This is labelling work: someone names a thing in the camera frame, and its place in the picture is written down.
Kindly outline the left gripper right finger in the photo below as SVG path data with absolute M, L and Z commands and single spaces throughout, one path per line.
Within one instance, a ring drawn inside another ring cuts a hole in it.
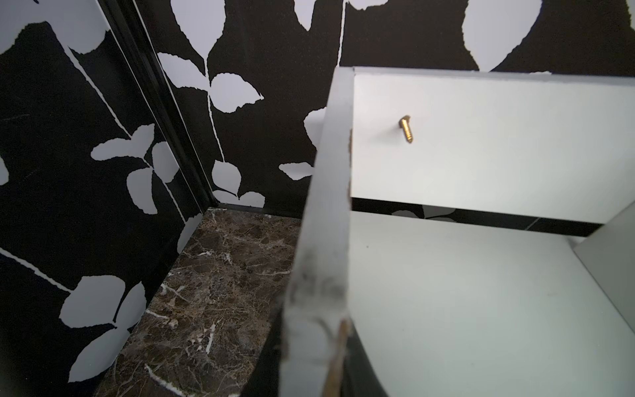
M 347 340 L 342 376 L 343 397 L 388 397 L 375 374 L 355 326 Z

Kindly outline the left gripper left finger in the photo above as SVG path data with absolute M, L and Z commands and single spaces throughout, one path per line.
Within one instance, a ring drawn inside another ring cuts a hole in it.
M 277 397 L 279 393 L 279 363 L 282 357 L 282 309 L 276 314 L 271 329 L 261 349 L 256 365 L 241 397 Z

